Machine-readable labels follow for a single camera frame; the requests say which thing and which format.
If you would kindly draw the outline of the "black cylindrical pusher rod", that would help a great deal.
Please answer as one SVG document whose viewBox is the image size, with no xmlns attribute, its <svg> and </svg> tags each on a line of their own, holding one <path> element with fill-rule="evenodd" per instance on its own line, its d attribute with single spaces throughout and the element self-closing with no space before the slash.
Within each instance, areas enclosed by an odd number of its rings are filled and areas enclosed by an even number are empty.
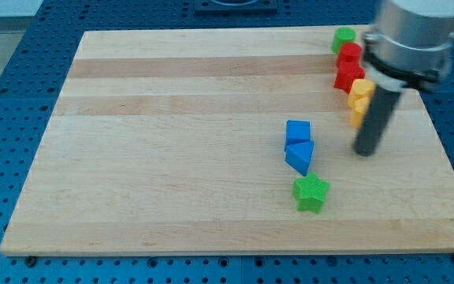
<svg viewBox="0 0 454 284">
<path fill-rule="evenodd" d="M 368 157 L 376 152 L 401 94 L 401 91 L 393 92 L 381 87 L 375 89 L 352 145 L 356 154 Z"/>
</svg>

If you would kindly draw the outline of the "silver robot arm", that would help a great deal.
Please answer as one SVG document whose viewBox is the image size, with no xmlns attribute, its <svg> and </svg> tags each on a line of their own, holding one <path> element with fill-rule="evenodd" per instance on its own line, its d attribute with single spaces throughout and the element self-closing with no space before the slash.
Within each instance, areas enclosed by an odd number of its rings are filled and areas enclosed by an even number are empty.
<svg viewBox="0 0 454 284">
<path fill-rule="evenodd" d="M 452 69 L 454 0 L 384 0 L 363 34 L 363 63 L 376 84 L 352 145 L 373 155 L 404 91 L 432 92 Z"/>
</svg>

